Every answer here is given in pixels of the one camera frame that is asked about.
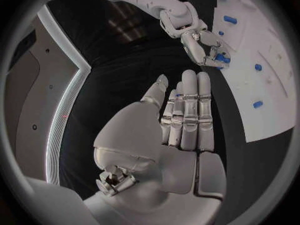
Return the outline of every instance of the led light strip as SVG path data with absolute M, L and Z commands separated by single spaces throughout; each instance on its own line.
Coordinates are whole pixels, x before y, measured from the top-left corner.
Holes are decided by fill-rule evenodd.
M 49 130 L 46 145 L 46 181 L 50 184 L 59 185 L 59 157 L 61 143 L 68 120 L 67 118 L 71 112 L 79 91 L 81 90 L 87 76 L 91 71 L 91 66 L 79 53 L 76 47 L 71 43 L 69 38 L 64 34 L 63 30 L 58 25 L 46 5 L 42 7 L 37 15 L 53 40 L 69 57 L 69 59 L 78 67 L 77 73 L 73 76 L 57 106 Z

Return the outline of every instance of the white light strip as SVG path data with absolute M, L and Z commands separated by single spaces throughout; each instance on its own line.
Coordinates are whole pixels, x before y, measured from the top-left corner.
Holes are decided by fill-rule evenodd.
M 78 67 L 77 73 L 73 76 L 57 106 L 46 145 L 46 181 L 50 184 L 59 185 L 59 156 L 64 130 L 76 97 L 91 71 L 91 66 L 64 34 L 46 5 L 42 7 L 37 15 L 53 40 Z

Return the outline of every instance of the white panel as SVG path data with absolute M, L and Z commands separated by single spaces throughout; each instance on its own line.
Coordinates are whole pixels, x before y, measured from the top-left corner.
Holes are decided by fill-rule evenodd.
M 237 24 L 224 21 L 224 16 L 236 18 Z M 296 117 L 292 67 L 266 17 L 251 0 L 217 0 L 212 31 L 229 46 L 230 67 L 221 72 L 237 103 L 246 141 L 291 129 Z M 255 69 L 256 64 L 262 66 L 261 71 Z M 263 105 L 254 108 L 257 101 Z

